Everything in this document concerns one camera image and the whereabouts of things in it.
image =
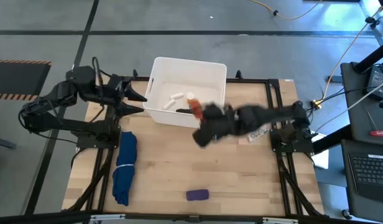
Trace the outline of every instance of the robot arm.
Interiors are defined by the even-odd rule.
[[[219,140],[229,134],[241,136],[257,130],[263,124],[289,119],[295,120],[295,128],[307,128],[310,124],[300,101],[281,109],[244,105],[234,110],[230,105],[219,108],[210,104],[203,110],[200,129],[193,133],[193,138],[199,146],[205,147],[211,140]]]
[[[87,142],[89,147],[101,146],[100,143],[105,142],[117,144],[119,128],[116,121],[125,115],[143,111],[142,108],[125,104],[123,99],[126,97],[132,101],[147,100],[132,89],[131,77],[112,74],[106,85],[99,86],[95,84],[95,80],[95,71],[89,66],[70,70],[66,73],[66,81],[55,85],[48,95],[38,97],[23,106],[19,112],[21,125],[37,134],[51,129],[68,130],[78,137],[78,143]],[[112,119],[84,122],[58,118],[57,114],[54,116],[49,113],[51,110],[56,113],[55,108],[59,106],[75,105],[77,96],[83,101],[99,103],[102,110],[103,106],[112,107],[114,110]]]

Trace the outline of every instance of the blue towel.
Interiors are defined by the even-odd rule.
[[[117,157],[117,168],[113,173],[113,196],[118,204],[128,206],[129,189],[135,175],[136,137],[132,132],[123,132]]]

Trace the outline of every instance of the white bin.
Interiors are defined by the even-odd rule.
[[[186,94],[193,92],[201,104],[215,102],[223,105],[225,88],[226,66],[223,64],[157,57],[145,94],[147,102],[143,103],[143,107],[157,123],[198,128],[200,122],[192,114],[175,112],[177,109],[188,109]],[[185,96],[177,99],[168,110],[163,110],[170,95],[179,92]]]

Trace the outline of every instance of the purple sponge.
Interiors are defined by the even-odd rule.
[[[207,200],[210,197],[210,192],[207,189],[189,190],[186,192],[186,199],[192,200]]]

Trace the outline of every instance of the laptop keyboard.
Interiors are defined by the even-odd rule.
[[[351,156],[355,180],[364,184],[383,185],[383,159]]]

